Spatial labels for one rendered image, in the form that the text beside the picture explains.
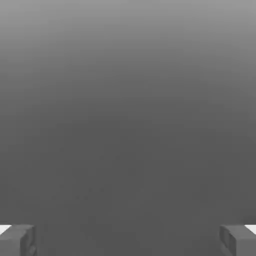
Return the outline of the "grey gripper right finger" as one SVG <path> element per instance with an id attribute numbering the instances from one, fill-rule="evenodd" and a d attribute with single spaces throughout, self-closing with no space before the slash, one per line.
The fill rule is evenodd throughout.
<path id="1" fill-rule="evenodd" d="M 256 256 L 256 224 L 221 225 L 219 241 L 223 256 Z"/>

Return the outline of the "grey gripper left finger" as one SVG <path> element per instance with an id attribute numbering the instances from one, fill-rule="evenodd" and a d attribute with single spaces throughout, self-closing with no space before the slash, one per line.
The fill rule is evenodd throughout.
<path id="1" fill-rule="evenodd" d="M 0 235 L 0 256 L 37 256 L 36 235 L 35 225 L 11 225 Z"/>

